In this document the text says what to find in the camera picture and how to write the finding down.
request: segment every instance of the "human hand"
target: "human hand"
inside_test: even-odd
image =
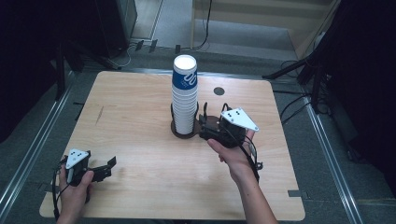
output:
[[[247,131],[247,137],[253,139],[254,132],[251,130]],[[221,162],[225,161],[229,168],[230,174],[233,181],[239,184],[244,181],[245,178],[255,178],[253,171],[251,170],[250,164],[245,153],[239,147],[227,148],[221,143],[214,139],[208,139],[207,143],[219,154],[219,159]],[[246,152],[250,155],[250,150],[248,148],[248,143],[244,143],[243,147]]]
[[[62,211],[57,223],[76,223],[83,214],[83,208],[87,197],[87,191],[92,191],[93,171],[88,171],[82,177],[78,186],[68,186],[66,183],[66,170],[64,164],[59,174],[59,187],[64,191],[61,194]]]

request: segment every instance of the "black stand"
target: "black stand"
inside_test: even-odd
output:
[[[325,75],[324,63],[326,60],[326,55],[328,55],[328,52],[332,49],[332,45],[335,44],[333,43],[332,39],[337,34],[338,27],[340,27],[340,24],[344,21],[345,17],[348,14],[349,7],[342,7],[344,2],[345,1],[342,1],[340,3],[340,6],[337,9],[337,12],[333,18],[331,26],[329,27],[329,30],[322,37],[319,44],[314,48],[314,51],[309,56],[273,73],[272,75],[262,76],[262,78],[264,79],[276,79],[278,77],[286,75],[288,72],[291,72],[303,66],[303,70],[301,71],[299,76],[297,76],[297,81],[301,85],[306,85],[309,80],[314,77],[311,95],[311,105],[316,113],[318,113],[318,95],[320,90],[320,81]]]
[[[197,117],[198,110],[199,110],[199,104],[197,102],[197,109],[195,110],[195,113],[194,113],[195,118]],[[187,133],[187,134],[178,133],[176,131],[176,124],[175,124],[175,118],[174,118],[172,104],[171,104],[171,115],[172,115],[171,131],[176,137],[181,138],[181,139],[188,139],[188,138],[194,137],[196,134],[198,134],[201,131],[201,125],[200,125],[199,121],[197,119],[194,119],[194,123],[192,124],[192,132],[191,133]]]

